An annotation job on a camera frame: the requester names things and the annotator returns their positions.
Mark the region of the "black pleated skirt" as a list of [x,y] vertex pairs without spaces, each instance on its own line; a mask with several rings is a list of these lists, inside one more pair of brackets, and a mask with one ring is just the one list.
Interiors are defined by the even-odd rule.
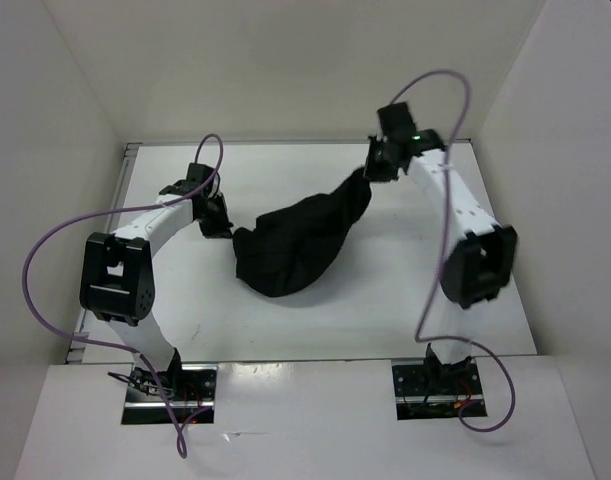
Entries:
[[330,193],[319,193],[236,229],[236,277],[257,293],[278,298],[304,290],[337,258],[350,229],[372,198],[364,169],[355,169]]

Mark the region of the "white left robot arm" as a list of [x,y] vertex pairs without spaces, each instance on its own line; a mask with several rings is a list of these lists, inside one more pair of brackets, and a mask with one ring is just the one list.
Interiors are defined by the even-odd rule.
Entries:
[[176,202],[169,188],[157,207],[111,233],[93,233],[85,245],[80,301],[107,323],[133,356],[131,381],[149,386],[161,399],[184,387],[178,350],[163,335],[152,312],[155,301],[153,258],[179,231],[196,223],[208,239],[232,237],[222,192],[200,193]]

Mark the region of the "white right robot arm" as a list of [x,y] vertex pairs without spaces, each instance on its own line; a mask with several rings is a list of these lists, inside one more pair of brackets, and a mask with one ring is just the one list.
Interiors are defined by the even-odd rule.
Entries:
[[371,136],[366,177],[377,183],[409,176],[441,222],[437,273],[414,337],[437,358],[423,369],[435,393],[458,381],[456,364],[471,356],[486,305],[510,283],[518,244],[516,230],[486,211],[451,162],[452,146],[433,130]]

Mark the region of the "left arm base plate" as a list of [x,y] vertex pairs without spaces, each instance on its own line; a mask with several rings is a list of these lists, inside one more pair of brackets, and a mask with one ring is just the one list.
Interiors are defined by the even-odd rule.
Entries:
[[[170,408],[179,424],[212,424],[218,368],[209,364],[184,364],[179,383],[172,389],[164,377],[163,386]],[[122,425],[171,424],[165,404],[149,372],[133,368],[129,375],[110,372],[126,384]]]

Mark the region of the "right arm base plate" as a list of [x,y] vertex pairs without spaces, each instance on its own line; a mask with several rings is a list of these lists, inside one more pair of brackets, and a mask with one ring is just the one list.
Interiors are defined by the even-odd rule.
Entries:
[[436,362],[413,359],[391,365],[397,419],[431,420],[487,416],[478,367],[474,360],[439,367]]

